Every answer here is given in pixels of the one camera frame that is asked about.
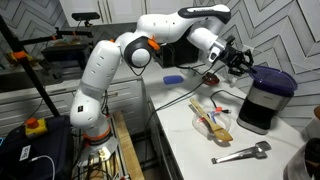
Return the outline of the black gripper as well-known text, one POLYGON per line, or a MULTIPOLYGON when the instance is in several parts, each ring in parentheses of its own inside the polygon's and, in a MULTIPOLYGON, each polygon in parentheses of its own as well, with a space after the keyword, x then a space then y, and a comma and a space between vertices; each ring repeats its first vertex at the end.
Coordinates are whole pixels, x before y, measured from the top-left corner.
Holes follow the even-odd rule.
POLYGON ((227 65, 229 74, 240 77, 247 73, 248 68, 252 67, 254 61, 250 49, 242 52, 233 47, 234 40, 233 35, 226 39, 226 46, 220 54, 219 60, 227 65))

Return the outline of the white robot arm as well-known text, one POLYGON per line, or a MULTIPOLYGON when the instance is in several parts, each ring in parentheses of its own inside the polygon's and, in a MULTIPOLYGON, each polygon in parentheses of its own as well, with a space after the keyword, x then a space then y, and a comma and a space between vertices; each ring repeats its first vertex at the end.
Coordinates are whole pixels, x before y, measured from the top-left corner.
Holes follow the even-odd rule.
POLYGON ((223 4, 185 7, 167 15, 142 15, 135 31, 126 32, 114 41, 99 41, 90 54, 74 97, 71 124, 83 130, 84 137, 89 140, 106 138, 110 126, 101 112, 101 99, 120 62, 144 68, 162 43, 174 43, 181 37, 204 51, 210 64, 220 60, 236 76, 248 72, 253 64, 251 52, 233 48, 232 37, 224 40, 218 36, 230 19, 231 11, 223 4))

